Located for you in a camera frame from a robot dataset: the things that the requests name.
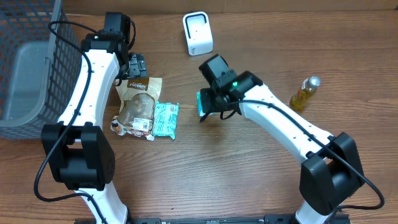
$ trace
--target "wooden table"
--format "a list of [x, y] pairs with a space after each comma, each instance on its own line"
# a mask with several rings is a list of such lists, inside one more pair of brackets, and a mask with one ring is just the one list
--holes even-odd
[[[353, 223], [398, 219], [398, 13], [294, 12], [211, 14], [211, 54], [190, 57], [183, 15], [133, 16], [137, 41], [152, 77], [163, 78], [162, 102], [179, 102], [177, 138], [154, 142], [119, 137], [109, 129], [120, 101], [113, 88], [104, 133], [116, 154], [114, 184], [134, 217], [254, 217], [293, 213], [302, 203], [300, 166], [270, 134], [234, 116], [199, 124], [196, 92], [208, 84], [198, 66], [222, 55], [238, 73], [250, 70], [288, 102], [312, 75], [322, 85], [302, 116], [337, 135], [349, 133], [363, 169], [383, 192], [382, 210], [347, 210]], [[70, 16], [94, 29], [103, 17]], [[86, 31], [76, 28], [79, 39]], [[80, 198], [45, 203], [33, 181], [44, 159], [39, 140], [0, 140], [0, 223], [72, 223], [92, 218]], [[40, 191], [67, 194], [46, 168]], [[375, 205], [376, 194], [359, 189], [347, 203]]]

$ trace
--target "bottle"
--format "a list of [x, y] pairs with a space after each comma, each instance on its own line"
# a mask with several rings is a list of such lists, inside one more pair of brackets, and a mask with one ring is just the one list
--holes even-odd
[[308, 99], [317, 92], [320, 85], [321, 80], [319, 77], [311, 77], [304, 80], [303, 85], [298, 92], [291, 97], [289, 101], [290, 108], [294, 111], [304, 110]]

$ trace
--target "barcode label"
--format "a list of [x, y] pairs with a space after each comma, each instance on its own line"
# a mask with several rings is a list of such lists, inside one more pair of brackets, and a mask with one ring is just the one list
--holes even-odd
[[134, 118], [132, 128], [138, 131], [149, 131], [149, 121], [148, 119]]

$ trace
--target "gray plastic bin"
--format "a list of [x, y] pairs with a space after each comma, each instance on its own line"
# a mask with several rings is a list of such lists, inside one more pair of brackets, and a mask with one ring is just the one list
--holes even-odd
[[[57, 20], [61, 0], [0, 0], [0, 138], [39, 138], [69, 102], [81, 55], [47, 29]], [[55, 26], [78, 45], [71, 25]]]

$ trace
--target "silver cap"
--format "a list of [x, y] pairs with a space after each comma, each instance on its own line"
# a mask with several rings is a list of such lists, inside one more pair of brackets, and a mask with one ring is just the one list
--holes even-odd
[[308, 80], [308, 87], [310, 88], [318, 88], [321, 85], [321, 79], [319, 77], [311, 77]]

